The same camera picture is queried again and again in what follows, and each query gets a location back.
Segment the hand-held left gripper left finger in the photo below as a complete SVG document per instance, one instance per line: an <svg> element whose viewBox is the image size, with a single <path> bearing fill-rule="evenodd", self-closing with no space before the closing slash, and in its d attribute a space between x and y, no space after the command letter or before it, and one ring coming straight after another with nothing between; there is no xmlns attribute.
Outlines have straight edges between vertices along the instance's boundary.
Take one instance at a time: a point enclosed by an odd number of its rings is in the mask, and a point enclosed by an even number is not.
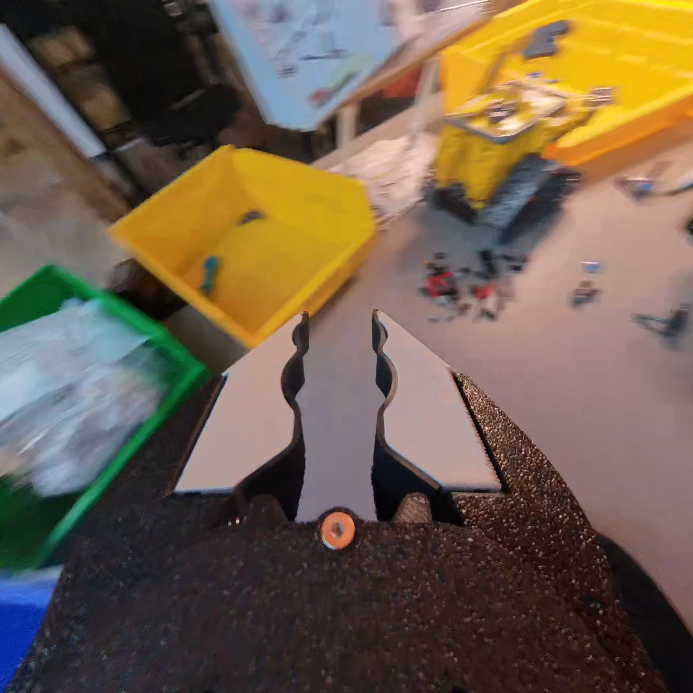
<svg viewBox="0 0 693 693"><path fill-rule="evenodd" d="M297 395L309 316L295 315L221 375L182 457L174 495L275 498L296 516L306 471Z"/></svg>

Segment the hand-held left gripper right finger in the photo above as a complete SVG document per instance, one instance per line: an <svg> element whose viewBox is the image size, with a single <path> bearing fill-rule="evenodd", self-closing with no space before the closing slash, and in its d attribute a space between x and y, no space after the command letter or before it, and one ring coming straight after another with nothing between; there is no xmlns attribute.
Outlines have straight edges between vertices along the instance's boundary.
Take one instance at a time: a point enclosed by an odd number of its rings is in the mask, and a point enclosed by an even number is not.
<svg viewBox="0 0 693 693"><path fill-rule="evenodd" d="M453 495L497 496L505 482L452 367L383 311L373 312L377 518L394 518L418 493L433 518L461 518Z"/></svg>

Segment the dark beam with axle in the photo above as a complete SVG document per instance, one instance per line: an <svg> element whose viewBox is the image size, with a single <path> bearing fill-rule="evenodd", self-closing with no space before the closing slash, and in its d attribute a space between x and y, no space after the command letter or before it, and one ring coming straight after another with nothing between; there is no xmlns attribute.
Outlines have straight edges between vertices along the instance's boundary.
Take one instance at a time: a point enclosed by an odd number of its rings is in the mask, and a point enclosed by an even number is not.
<svg viewBox="0 0 693 693"><path fill-rule="evenodd" d="M689 306L682 304L665 317L637 313L633 315L633 320L647 331L668 340L677 340L686 331L688 316Z"/></svg>

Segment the yellow parts tray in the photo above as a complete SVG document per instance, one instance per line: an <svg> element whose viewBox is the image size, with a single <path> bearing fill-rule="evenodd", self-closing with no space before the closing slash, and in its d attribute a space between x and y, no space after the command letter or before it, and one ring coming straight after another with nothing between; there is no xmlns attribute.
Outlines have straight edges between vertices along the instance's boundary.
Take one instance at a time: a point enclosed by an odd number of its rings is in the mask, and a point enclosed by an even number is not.
<svg viewBox="0 0 693 693"><path fill-rule="evenodd" d="M474 96L497 53L565 20L557 53L507 57L502 81L540 73L571 93L610 87L613 103L545 152L582 165L692 117L691 1L526 1L497 14L441 54L444 111Z"/></svg>

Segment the green storage bin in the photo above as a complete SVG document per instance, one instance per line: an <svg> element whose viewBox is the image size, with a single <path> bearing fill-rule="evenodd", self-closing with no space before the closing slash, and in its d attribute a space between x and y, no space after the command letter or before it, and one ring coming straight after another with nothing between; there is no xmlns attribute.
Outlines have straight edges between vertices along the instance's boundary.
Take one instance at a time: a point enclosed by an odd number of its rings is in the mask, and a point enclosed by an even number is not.
<svg viewBox="0 0 693 693"><path fill-rule="evenodd" d="M135 453L208 377L206 368L162 325L55 265L44 266L1 299L1 333L54 313L74 298L102 299L108 312L151 337L154 346L175 364L175 372L157 411L86 489L42 498L30 486L14 488L1 480L1 572L46 564Z"/></svg>

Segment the pile of small pins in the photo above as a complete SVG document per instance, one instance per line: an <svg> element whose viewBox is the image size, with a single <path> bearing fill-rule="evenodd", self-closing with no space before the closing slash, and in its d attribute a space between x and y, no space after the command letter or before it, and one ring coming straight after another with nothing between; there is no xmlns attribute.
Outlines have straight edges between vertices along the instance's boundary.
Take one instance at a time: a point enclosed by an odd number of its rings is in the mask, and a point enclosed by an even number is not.
<svg viewBox="0 0 693 693"><path fill-rule="evenodd" d="M437 307L428 322L439 324L472 316L476 321L495 322L515 299L515 278L526 268L528 254L478 253L478 266L450 267L448 255L435 253L423 262L419 292Z"/></svg>

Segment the clear plastic bag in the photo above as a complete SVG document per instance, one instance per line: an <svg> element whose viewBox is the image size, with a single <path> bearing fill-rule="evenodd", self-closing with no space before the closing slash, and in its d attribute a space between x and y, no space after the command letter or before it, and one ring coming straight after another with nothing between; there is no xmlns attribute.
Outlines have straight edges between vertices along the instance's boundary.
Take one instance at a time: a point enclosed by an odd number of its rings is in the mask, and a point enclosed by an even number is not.
<svg viewBox="0 0 693 693"><path fill-rule="evenodd" d="M175 364L102 299L1 334L1 479L42 498L86 489L157 411Z"/></svg>

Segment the yellow storage bin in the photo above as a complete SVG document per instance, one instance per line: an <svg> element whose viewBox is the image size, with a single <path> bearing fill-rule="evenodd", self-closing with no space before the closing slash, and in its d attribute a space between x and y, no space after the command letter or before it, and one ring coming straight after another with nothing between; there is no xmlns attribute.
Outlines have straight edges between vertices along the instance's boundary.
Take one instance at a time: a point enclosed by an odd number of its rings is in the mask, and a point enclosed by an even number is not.
<svg viewBox="0 0 693 693"><path fill-rule="evenodd" d="M253 349L300 312L314 315L378 239L356 179L223 145L109 229L148 272ZM202 265L221 258L211 297Z"/></svg>

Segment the printed paper sheets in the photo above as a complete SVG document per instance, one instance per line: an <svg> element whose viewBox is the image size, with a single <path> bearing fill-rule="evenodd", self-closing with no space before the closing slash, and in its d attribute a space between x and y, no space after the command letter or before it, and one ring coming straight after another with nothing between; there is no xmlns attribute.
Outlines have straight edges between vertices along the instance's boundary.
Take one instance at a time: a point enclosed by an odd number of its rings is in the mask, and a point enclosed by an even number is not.
<svg viewBox="0 0 693 693"><path fill-rule="evenodd" d="M378 140L334 168L359 180L379 223L408 212L423 200L437 151L429 132Z"/></svg>

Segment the yellow tracked toy robot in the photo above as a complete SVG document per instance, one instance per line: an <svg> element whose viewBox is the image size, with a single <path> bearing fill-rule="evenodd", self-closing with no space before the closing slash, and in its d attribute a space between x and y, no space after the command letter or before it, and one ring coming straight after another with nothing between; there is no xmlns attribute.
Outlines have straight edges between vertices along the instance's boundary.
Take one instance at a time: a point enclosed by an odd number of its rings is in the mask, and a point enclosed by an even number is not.
<svg viewBox="0 0 693 693"><path fill-rule="evenodd" d="M593 116L593 99L537 78L489 87L445 116L430 202L492 250L557 211L581 180L545 150Z"/></svg>

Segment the blue storage bin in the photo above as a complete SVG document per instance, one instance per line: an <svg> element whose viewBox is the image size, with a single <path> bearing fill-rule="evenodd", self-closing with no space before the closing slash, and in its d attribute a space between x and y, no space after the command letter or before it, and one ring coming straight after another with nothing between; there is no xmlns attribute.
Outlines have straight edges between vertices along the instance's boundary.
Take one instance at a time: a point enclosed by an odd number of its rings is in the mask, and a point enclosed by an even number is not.
<svg viewBox="0 0 693 693"><path fill-rule="evenodd" d="M36 636L61 566L1 573L1 691L9 685Z"/></svg>

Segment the grey axle assembly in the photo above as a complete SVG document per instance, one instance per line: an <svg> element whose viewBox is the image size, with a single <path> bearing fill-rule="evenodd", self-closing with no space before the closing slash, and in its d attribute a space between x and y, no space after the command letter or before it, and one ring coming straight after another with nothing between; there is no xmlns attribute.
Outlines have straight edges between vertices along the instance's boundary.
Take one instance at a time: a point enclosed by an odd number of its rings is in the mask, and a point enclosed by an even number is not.
<svg viewBox="0 0 693 693"><path fill-rule="evenodd" d="M619 177L615 180L616 188L629 200L639 204L662 194L659 175L650 174L640 177Z"/></svg>

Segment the instruction booklet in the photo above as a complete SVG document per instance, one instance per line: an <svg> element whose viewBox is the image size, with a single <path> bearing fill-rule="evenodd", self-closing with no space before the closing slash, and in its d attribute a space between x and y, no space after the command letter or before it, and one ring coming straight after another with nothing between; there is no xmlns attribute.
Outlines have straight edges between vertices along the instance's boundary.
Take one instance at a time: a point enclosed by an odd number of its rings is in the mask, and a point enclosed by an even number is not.
<svg viewBox="0 0 693 693"><path fill-rule="evenodd" d="M403 45L390 1L208 1L267 125L315 131Z"/></svg>

